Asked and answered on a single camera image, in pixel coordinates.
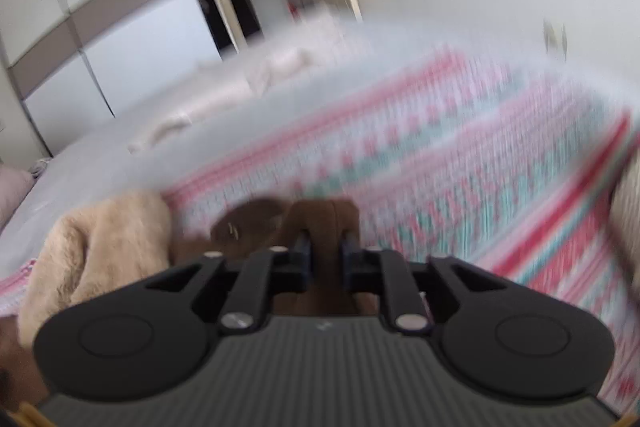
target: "pink pillow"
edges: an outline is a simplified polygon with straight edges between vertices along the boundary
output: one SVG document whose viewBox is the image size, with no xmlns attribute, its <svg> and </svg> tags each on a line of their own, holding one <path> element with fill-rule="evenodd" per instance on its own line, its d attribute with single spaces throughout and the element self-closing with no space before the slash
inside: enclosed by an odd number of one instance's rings
<svg viewBox="0 0 640 427">
<path fill-rule="evenodd" d="M 0 230 L 29 194 L 33 184 L 33 176 L 27 171 L 0 165 Z"/>
</svg>

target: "beige plush toy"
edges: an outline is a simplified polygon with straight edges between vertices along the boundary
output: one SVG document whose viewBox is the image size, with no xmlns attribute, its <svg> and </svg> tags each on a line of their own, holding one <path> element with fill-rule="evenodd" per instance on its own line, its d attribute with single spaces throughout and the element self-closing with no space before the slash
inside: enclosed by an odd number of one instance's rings
<svg viewBox="0 0 640 427">
<path fill-rule="evenodd" d="M 169 267 L 171 212 L 162 198 L 132 192 L 73 210 L 49 232 L 18 314 L 18 339 L 31 347 L 59 311 Z"/>
<path fill-rule="evenodd" d="M 640 298 L 640 154 L 629 163 L 611 200 L 609 221 L 631 273 L 631 290 Z"/>
</svg>

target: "stuffed animal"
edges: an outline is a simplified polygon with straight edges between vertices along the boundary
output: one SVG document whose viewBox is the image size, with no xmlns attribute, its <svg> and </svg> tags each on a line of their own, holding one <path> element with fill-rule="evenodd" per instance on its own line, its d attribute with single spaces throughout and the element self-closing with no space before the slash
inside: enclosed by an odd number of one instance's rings
<svg viewBox="0 0 640 427">
<path fill-rule="evenodd" d="M 59 311 L 169 267 L 171 212 L 158 194 L 132 192 L 73 210 L 47 236 L 18 313 L 31 347 Z"/>
</svg>

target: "wardrobe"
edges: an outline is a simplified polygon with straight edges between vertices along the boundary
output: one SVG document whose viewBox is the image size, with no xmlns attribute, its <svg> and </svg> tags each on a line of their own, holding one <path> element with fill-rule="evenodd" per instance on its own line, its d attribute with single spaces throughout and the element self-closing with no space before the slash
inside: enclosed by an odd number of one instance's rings
<svg viewBox="0 0 640 427">
<path fill-rule="evenodd" d="M 2 60 L 52 154 L 220 60 L 198 0 L 0 0 Z"/>
</svg>

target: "gray ribbed surface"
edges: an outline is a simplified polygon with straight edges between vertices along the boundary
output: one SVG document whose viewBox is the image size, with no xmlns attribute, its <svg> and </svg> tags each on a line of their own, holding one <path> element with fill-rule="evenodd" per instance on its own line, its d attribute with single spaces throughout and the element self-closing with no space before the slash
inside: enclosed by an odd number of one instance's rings
<svg viewBox="0 0 640 427">
<path fill-rule="evenodd" d="M 594 399 L 535 409 L 493 402 L 450 377 L 427 343 L 387 333 L 375 317 L 277 317 L 260 333 L 223 341 L 199 374 L 167 393 L 117 405 L 59 396 L 42 411 L 61 427 L 608 427 L 615 422 Z"/>
</svg>

